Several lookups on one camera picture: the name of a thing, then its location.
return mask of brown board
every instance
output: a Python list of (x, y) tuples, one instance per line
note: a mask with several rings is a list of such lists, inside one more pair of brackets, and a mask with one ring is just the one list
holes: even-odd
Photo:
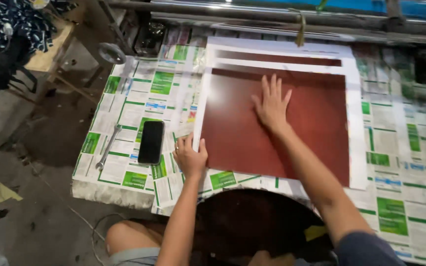
[(349, 186), (345, 76), (216, 64), (201, 137), (207, 166), (297, 179), (285, 149), (257, 120), (251, 95), (262, 98), (261, 78), (276, 73), (283, 96), (292, 89), (287, 121), (297, 135)]

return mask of wrench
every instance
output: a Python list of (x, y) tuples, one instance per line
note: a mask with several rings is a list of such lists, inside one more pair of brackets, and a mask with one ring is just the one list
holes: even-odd
[(95, 165), (96, 169), (99, 168), (100, 170), (103, 170), (103, 167), (105, 166), (106, 157), (108, 157), (109, 149), (113, 145), (113, 142), (115, 142), (115, 138), (120, 131), (121, 125), (115, 125), (115, 131), (113, 132), (113, 135), (111, 135), (111, 139), (109, 139), (108, 146), (106, 146), (105, 152), (103, 153), (103, 157), (101, 157), (101, 160)]

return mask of newspaper-covered table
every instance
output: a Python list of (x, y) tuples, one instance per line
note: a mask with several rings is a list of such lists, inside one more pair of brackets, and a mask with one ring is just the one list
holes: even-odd
[[(184, 177), (172, 157), (175, 139), (193, 130), (210, 35), (287, 41), (287, 36), (177, 27), (156, 59), (128, 57), (115, 65), (73, 173), (74, 180), (155, 196), (152, 212), (169, 215)], [(414, 82), (414, 64), (399, 49), (356, 45), (362, 79), (367, 145), (367, 190), (346, 189), (363, 217), (405, 261), (426, 265), (426, 85)], [(160, 165), (143, 166), (137, 154), (143, 123), (167, 125)], [(95, 169), (115, 124), (121, 133), (102, 172)], [(307, 199), (297, 180), (209, 169), (199, 198), (223, 189), (257, 188)]]

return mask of metal rod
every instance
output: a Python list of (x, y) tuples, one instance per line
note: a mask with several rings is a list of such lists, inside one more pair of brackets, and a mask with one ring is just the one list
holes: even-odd
[[(235, 9), (234, 6), (231, 6), (231, 8), (222, 8), (220, 5), (215, 4), (211, 4), (210, 6), (187, 5), (182, 4), (181, 1), (177, 1), (178, 4), (172, 4), (110, 0), (108, 3), (112, 8), (133, 9), (135, 11), (223, 17), (263, 22), (300, 23), (300, 16), (293, 12), (287, 12), (286, 9), (261, 10), (260, 8), (257, 8), (256, 10), (244, 10)], [(316, 13), (310, 11), (304, 11), (302, 13), (305, 15), (307, 25), (426, 35), (426, 21), (407, 20), (403, 23), (403, 25), (388, 27), (387, 17), (341, 13)]]

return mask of smartphone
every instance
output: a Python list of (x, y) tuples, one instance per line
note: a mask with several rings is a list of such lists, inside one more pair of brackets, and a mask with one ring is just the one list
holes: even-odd
[(142, 130), (141, 146), (137, 161), (146, 164), (159, 164), (164, 139), (163, 121), (146, 121)]

